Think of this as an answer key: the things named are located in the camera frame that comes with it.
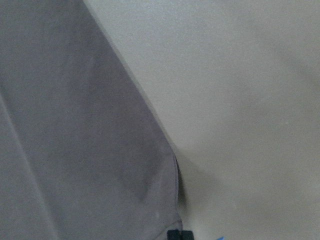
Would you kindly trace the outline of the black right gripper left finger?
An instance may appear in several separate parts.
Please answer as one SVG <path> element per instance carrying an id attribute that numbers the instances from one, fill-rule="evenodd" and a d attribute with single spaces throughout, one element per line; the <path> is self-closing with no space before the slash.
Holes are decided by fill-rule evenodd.
<path id="1" fill-rule="evenodd" d="M 167 231 L 167 240 L 181 240 L 181 233 L 178 229 Z"/>

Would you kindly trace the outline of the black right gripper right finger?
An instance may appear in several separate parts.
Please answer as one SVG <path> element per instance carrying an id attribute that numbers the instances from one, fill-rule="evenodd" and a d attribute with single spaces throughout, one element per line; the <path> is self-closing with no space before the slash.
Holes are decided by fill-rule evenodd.
<path id="1" fill-rule="evenodd" d="M 194 240 L 193 232 L 191 230 L 182 230 L 181 240 Z"/>

